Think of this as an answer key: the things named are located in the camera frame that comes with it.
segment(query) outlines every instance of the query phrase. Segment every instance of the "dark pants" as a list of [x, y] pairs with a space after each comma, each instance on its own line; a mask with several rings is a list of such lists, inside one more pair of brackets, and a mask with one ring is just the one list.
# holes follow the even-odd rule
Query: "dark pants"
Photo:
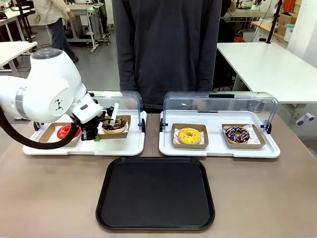
[[52, 48], [63, 50], [68, 54], [72, 61], [76, 60], [77, 56], [66, 39], [61, 18], [57, 20], [57, 22], [48, 25], [48, 28], [52, 35]]

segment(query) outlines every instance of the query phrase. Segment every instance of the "donut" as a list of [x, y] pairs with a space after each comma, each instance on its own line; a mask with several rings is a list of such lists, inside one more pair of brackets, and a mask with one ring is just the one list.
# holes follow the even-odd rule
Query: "donut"
[[232, 144], [245, 144], [250, 139], [249, 132], [240, 126], [231, 126], [226, 129], [225, 134]]
[[111, 119], [106, 119], [103, 122], [102, 128], [105, 134], [118, 134], [124, 132], [127, 127], [127, 122], [121, 118], [114, 121], [114, 125], [110, 125]]
[[182, 144], [199, 144], [202, 135], [193, 128], [183, 128], [178, 132], [178, 140]]
[[[58, 131], [57, 131], [57, 137], [58, 139], [61, 139], [63, 140], [69, 133], [70, 131], [70, 128], [71, 128], [71, 125], [65, 125], [65, 126], [62, 126]], [[74, 136], [74, 138], [71, 140], [71, 141], [74, 141], [76, 139], [77, 136], [79, 136], [81, 133], [81, 129], [78, 128], [78, 131], [76, 133], [76, 135]]]

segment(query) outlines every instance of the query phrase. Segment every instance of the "red donut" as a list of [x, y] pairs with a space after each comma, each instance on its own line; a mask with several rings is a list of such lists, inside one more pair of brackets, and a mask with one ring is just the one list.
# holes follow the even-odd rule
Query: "red donut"
[[[71, 125], [65, 125], [65, 126], [61, 127], [57, 132], [57, 137], [59, 139], [63, 140], [68, 135], [70, 128], [71, 128]], [[81, 129], [78, 128], [78, 131], [77, 131], [75, 137], [79, 136], [80, 133], [81, 133]]]

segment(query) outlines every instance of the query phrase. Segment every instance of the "yellow sprinkled donut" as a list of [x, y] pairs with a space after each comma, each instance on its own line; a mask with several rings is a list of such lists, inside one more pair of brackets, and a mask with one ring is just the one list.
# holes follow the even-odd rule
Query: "yellow sprinkled donut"
[[178, 140], [182, 144], [199, 144], [202, 136], [192, 128], [183, 128], [178, 132]]

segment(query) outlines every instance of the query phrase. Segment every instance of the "workbench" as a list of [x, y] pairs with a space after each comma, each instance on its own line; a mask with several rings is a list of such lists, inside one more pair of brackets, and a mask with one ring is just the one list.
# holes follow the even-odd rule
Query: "workbench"
[[[272, 22], [270, 21], [253, 21], [251, 25], [256, 27], [255, 36], [253, 42], [259, 42], [260, 38], [268, 38], [268, 34], [272, 27]], [[284, 36], [277, 34], [276, 32], [273, 33], [271, 38], [272, 43], [276, 43], [283, 48], [287, 48], [288, 42], [284, 40]]]
[[306, 104], [317, 103], [317, 69], [279, 45], [218, 43], [217, 48], [237, 73], [233, 91], [242, 91], [244, 83], [250, 91], [271, 94], [292, 113], [290, 126]]
[[[76, 17], [75, 21], [70, 21], [71, 31], [73, 34], [72, 38], [67, 38], [68, 42], [91, 42], [93, 44], [93, 48], [91, 52], [93, 52], [98, 47], [99, 41], [104, 41], [104, 31], [102, 28], [102, 24], [100, 21], [100, 16], [98, 12], [98, 8], [101, 7], [102, 4], [98, 5], [85, 5], [85, 4], [74, 4], [68, 5], [71, 13], [73, 13]], [[81, 39], [79, 37], [79, 32], [82, 31], [81, 18], [79, 16], [87, 16], [88, 28], [90, 39]]]
[[266, 13], [265, 11], [252, 11], [250, 9], [236, 9], [233, 13], [226, 13], [224, 17], [272, 17], [273, 14]]
[[228, 23], [245, 24], [244, 28], [248, 29], [252, 21], [258, 21], [260, 18], [273, 17], [272, 14], [264, 11], [251, 11], [250, 9], [236, 9], [233, 13], [226, 13], [223, 17]]
[[[275, 116], [278, 159], [199, 158], [215, 207], [202, 232], [109, 232], [95, 209], [115, 157], [26, 156], [12, 142], [0, 155], [0, 236], [11, 238], [288, 238], [317, 235], [317, 161]], [[34, 132], [29, 124], [24, 135]], [[149, 114], [145, 148], [159, 152], [159, 115]]]
[[[30, 10], [23, 10], [23, 13], [28, 13], [28, 12], [30, 12]], [[5, 25], [6, 30], [7, 30], [7, 32], [8, 32], [8, 35], [9, 35], [10, 41], [13, 41], [13, 39], [12, 39], [10, 30], [9, 30], [8, 24], [11, 23], [11, 22], [13, 22], [13, 21], [16, 22], [16, 25], [17, 25], [17, 27], [18, 27], [21, 40], [22, 40], [22, 41], [25, 41], [23, 32], [22, 32], [22, 30], [21, 30], [21, 26], [20, 26], [20, 23], [19, 23], [19, 20], [18, 20], [18, 16], [21, 15], [21, 14], [20, 14], [20, 11], [7, 10], [7, 11], [5, 12], [5, 15], [7, 16], [7, 19], [2, 19], [2, 20], [0, 20], [0, 26]]]
[[13, 76], [19, 77], [19, 73], [12, 60], [37, 44], [36, 41], [32, 43], [27, 41], [0, 42], [0, 67], [9, 63]]

